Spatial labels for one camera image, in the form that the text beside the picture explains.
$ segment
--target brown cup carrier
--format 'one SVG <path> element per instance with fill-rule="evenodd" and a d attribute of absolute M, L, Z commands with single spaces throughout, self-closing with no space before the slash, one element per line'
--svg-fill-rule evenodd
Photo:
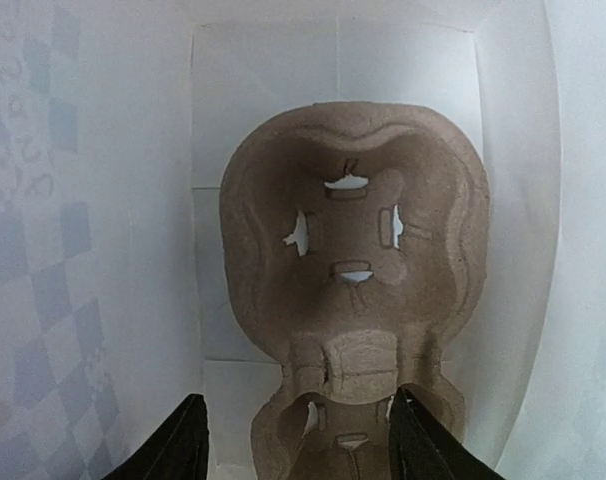
<path fill-rule="evenodd" d="M 230 299 L 283 365 L 252 424 L 259 480 L 389 479 L 399 386 L 462 436 L 441 353 L 483 287 L 488 203 L 469 140 L 423 107 L 313 105 L 241 144 L 221 188 Z M 297 217 L 303 248 L 284 241 Z"/>

